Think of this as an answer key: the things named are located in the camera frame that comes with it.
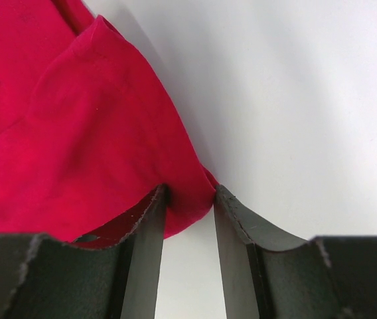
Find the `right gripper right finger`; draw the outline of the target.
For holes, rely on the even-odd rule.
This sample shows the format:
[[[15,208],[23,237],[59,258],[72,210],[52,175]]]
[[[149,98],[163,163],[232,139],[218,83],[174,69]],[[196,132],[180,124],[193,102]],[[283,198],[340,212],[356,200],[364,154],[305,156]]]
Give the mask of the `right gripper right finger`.
[[[377,318],[377,237],[299,238],[219,185],[214,218],[229,318]]]

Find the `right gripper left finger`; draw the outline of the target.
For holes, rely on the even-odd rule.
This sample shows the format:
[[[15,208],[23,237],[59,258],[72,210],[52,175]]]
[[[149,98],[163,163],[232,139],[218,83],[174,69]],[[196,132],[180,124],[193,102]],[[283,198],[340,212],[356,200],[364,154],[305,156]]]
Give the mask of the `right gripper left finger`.
[[[153,318],[167,197],[160,185],[73,243],[0,234],[0,318]]]

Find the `red t shirt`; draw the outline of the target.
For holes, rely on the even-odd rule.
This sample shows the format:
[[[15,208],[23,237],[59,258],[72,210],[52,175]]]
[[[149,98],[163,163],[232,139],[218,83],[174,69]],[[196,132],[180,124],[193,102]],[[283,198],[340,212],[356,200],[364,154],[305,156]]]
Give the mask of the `red t shirt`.
[[[166,237],[212,207],[216,180],[144,56],[82,1],[0,1],[0,233],[73,241],[160,184]]]

